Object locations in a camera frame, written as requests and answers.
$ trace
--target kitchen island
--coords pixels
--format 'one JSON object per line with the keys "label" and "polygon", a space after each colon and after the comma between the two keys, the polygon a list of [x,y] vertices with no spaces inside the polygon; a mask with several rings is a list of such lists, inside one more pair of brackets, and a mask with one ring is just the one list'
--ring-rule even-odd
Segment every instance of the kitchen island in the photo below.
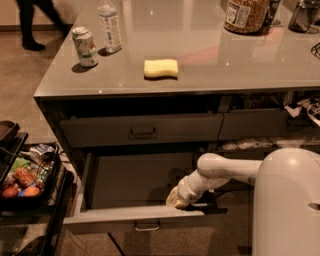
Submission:
{"label": "kitchen island", "polygon": [[[122,50],[105,52],[98,1],[90,2],[74,27],[92,32],[98,65],[79,65],[69,35],[34,95],[82,181],[86,207],[81,201],[65,223],[102,230],[101,223],[124,221],[139,230],[137,220],[157,229],[203,216],[164,205],[199,155],[228,140],[319,137],[311,122],[295,122],[283,109],[288,95],[306,98],[320,88],[320,60],[311,54],[318,30],[288,30],[285,4],[268,33],[244,36],[224,29],[223,1],[114,2]],[[177,60],[177,79],[145,79],[144,61],[166,58]],[[254,108],[244,100],[252,95]]]}

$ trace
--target jar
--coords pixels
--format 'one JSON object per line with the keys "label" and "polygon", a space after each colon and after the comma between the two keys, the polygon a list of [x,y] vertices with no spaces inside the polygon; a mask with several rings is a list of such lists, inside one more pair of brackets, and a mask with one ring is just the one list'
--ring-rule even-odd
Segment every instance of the jar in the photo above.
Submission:
{"label": "jar", "polygon": [[229,0],[224,27],[239,34],[258,32],[265,20],[270,0]]}

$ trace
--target soda can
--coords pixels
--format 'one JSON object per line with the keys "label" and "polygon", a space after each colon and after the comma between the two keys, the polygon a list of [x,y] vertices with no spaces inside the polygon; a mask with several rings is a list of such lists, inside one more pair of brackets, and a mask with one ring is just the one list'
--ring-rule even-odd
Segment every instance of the soda can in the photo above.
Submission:
{"label": "soda can", "polygon": [[72,40],[81,66],[93,67],[98,64],[97,48],[89,29],[85,27],[74,28],[72,30]]}

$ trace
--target water bottle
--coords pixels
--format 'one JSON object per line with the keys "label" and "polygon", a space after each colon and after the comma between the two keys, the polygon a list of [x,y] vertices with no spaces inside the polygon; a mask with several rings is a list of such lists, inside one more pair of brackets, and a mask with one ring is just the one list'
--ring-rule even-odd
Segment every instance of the water bottle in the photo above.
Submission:
{"label": "water bottle", "polygon": [[110,0],[101,0],[98,14],[106,51],[109,53],[119,51],[122,46],[116,7]]}

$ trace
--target yellow sponge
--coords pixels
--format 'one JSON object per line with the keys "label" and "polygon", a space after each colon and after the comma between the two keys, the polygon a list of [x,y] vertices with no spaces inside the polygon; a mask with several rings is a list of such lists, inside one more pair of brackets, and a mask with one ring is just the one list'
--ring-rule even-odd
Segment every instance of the yellow sponge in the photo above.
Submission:
{"label": "yellow sponge", "polygon": [[178,77],[178,62],[173,59],[145,60],[144,76],[149,78]]}

